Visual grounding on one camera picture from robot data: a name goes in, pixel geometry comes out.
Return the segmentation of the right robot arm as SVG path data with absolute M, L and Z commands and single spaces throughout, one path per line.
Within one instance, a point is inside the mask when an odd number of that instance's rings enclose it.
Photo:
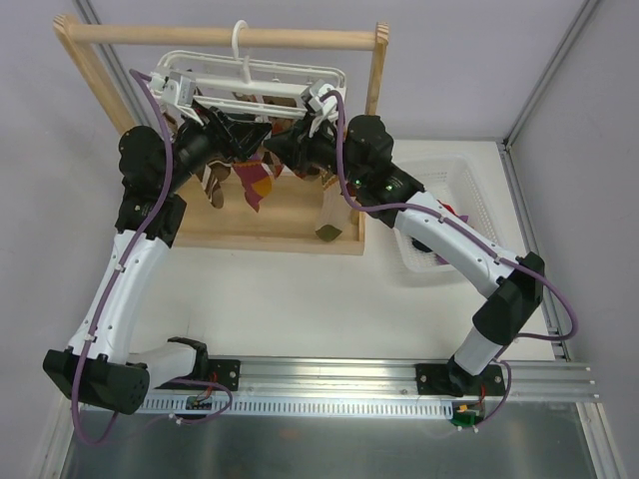
M 417 240 L 468 279 L 485 302 L 472 318 L 446 369 L 427 379 L 440 394 L 471 394 L 484 370 L 507 348 L 538 308 L 544 261 L 502 248 L 448 210 L 425 186 L 392 161 L 393 139 L 378 116 L 356 116 L 346 127 L 323 122 L 310 131 L 303 119 L 265 141 L 289 169 L 337 175 L 345 198 L 397 232 Z

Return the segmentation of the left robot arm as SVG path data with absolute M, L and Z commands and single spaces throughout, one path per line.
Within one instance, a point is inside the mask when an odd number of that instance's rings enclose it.
M 131 352 L 140 300 L 184 217 L 178 189 L 214 159 L 249 159 L 270 132 L 248 115 L 208 110 L 203 122 L 187 120 L 177 135 L 137 126 L 121 137 L 125 191 L 111 258 L 78 330 L 43 361 L 66 398 L 130 415 L 151 389 L 175 379 L 194 389 L 211 378 L 207 347 L 197 340 L 172 337 L 154 350 Z

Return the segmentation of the purple orange striped sock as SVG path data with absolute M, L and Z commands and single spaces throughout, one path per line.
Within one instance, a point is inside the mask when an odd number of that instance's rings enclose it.
M 255 154 L 246 162 L 233 164 L 233 170 L 244 188 L 247 204 L 258 213 L 262 200 L 272 192 L 280 172 L 271 154 Z

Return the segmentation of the white plastic clip hanger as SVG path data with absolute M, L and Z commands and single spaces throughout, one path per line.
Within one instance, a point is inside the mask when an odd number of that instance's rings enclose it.
M 301 100 L 301 93 L 317 80 L 333 85 L 342 95 L 346 94 L 347 79 L 340 69 L 258 60 L 249 53 L 243 55 L 239 34 L 247 28 L 248 24 L 243 20 L 234 26 L 231 56 L 174 50 L 159 60 L 153 72 L 168 75 L 170 71 L 178 71 L 193 75 L 197 83 L 194 108 L 200 104 L 227 114 L 251 114 L 263 121 L 269 117 L 302 119 L 308 111 Z M 263 96 L 292 98 L 297 106 L 267 105 Z

